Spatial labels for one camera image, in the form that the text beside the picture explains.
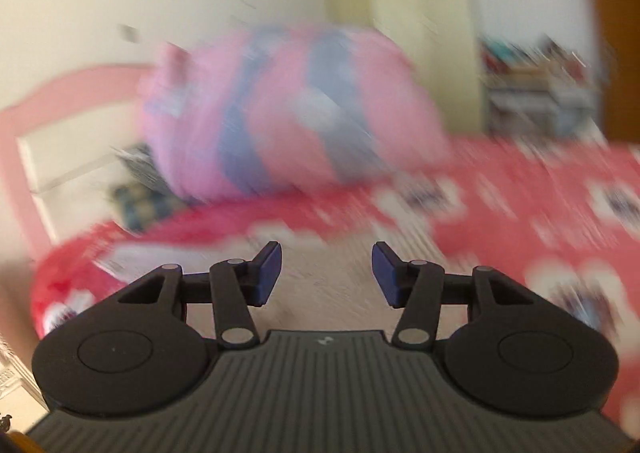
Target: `controller logo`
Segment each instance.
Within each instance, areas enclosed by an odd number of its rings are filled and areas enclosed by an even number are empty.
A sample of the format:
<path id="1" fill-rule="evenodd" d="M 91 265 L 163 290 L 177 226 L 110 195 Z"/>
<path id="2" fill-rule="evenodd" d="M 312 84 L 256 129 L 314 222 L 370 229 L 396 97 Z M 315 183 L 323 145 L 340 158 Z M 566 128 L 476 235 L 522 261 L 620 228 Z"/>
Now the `controller logo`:
<path id="1" fill-rule="evenodd" d="M 316 341 L 317 341 L 320 345 L 322 345 L 322 346 L 324 346 L 324 347 L 325 347 L 325 346 L 330 345 L 331 343 L 333 343 L 335 340 L 334 340 L 334 338 L 332 338 L 331 336 L 327 336 L 327 337 L 324 337 L 324 338 L 322 338 L 322 339 L 317 339 Z"/>

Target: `cream cabinet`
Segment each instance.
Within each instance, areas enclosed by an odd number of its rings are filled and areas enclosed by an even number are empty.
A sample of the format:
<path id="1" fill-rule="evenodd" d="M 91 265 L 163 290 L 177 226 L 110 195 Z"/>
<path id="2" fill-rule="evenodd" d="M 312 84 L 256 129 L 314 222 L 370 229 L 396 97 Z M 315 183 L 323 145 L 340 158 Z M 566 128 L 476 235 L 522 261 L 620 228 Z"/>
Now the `cream cabinet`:
<path id="1" fill-rule="evenodd" d="M 486 107 L 473 0 L 326 0 L 330 19 L 372 26 L 414 62 L 452 133 L 482 133 Z"/>

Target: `white furniture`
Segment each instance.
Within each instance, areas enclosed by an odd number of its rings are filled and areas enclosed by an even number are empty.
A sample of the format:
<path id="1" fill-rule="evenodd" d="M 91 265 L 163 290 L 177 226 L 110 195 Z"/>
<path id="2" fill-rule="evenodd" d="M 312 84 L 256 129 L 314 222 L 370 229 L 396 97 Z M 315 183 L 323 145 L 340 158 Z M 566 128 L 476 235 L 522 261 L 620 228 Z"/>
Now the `white furniture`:
<path id="1" fill-rule="evenodd" d="M 594 126 L 598 92 L 588 86 L 557 80 L 531 86 L 492 78 L 485 83 L 491 134 L 581 139 Z"/>
<path id="2" fill-rule="evenodd" d="M 454 133 L 485 128 L 481 59 L 472 0 L 327 0 L 339 24 L 371 26 L 414 62 Z"/>
<path id="3" fill-rule="evenodd" d="M 48 413 L 33 375 L 0 335 L 0 413 L 25 432 Z"/>

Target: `dark patterned cushion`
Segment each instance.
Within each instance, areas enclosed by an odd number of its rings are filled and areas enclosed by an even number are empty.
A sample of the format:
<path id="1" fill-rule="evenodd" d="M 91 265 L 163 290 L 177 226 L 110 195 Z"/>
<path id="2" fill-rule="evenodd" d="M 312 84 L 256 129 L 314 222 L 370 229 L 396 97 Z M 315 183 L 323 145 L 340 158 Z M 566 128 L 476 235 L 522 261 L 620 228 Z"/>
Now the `dark patterned cushion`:
<path id="1" fill-rule="evenodd" d="M 156 169 L 153 157 L 151 157 L 151 150 L 147 144 L 116 149 L 115 153 L 135 180 L 153 191 L 163 195 L 172 195 L 169 185 Z"/>
<path id="2" fill-rule="evenodd" d="M 140 182 L 114 188 L 109 195 L 115 222 L 132 233 L 142 233 L 152 224 L 187 208 L 175 195 L 153 191 Z"/>

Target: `bed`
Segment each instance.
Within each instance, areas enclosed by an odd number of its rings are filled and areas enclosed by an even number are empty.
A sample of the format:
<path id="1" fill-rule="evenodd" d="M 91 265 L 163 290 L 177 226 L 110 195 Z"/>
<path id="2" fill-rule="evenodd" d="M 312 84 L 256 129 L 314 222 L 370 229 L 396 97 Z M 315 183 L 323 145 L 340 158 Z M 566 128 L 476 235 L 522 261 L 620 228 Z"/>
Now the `bed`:
<path id="1" fill-rule="evenodd" d="M 258 330 L 370 329 L 399 318 L 370 274 L 386 240 L 404 259 L 450 273 L 490 265 L 603 332 L 621 358 L 606 414 L 640 434 L 640 155 L 629 147 L 457 138 L 440 168 L 308 196 L 201 206 L 131 235 L 105 191 L 129 180 L 113 148 L 139 141 L 136 87 L 146 67 L 81 70 L 0 112 L 0 176 L 37 261 L 34 325 L 43 336 L 137 277 L 178 262 L 202 272 L 284 248 Z M 447 308 L 446 337 L 465 322 Z M 214 335 L 210 310 L 188 322 Z"/>

